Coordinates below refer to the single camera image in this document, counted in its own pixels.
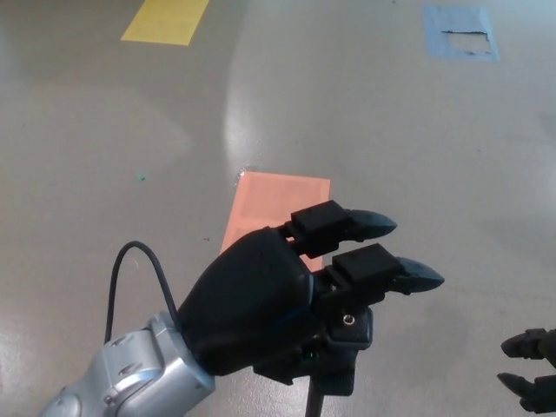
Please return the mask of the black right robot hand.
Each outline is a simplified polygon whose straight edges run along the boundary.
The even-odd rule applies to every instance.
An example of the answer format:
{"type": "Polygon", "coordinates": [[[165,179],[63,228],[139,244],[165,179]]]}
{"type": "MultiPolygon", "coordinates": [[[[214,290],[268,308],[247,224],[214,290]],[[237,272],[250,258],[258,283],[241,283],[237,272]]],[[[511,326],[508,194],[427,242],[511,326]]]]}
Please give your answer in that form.
{"type": "MultiPolygon", "coordinates": [[[[555,367],[555,330],[528,329],[500,345],[509,358],[547,360],[555,367]]],[[[527,412],[547,414],[555,412],[555,375],[537,377],[533,382],[509,373],[497,375],[499,381],[520,398],[520,405],[527,412]]]]}

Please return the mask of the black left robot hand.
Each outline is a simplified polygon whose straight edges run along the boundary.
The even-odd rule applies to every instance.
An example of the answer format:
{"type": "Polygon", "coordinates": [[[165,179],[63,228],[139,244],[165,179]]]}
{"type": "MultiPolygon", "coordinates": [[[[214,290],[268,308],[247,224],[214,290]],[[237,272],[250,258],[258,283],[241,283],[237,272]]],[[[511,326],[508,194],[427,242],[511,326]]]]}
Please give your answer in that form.
{"type": "Polygon", "coordinates": [[[385,215],[327,201],[247,233],[207,267],[178,309],[187,347],[214,376],[251,367],[291,384],[351,369],[372,343],[375,303],[444,281],[378,243],[395,227],[385,215]]]}

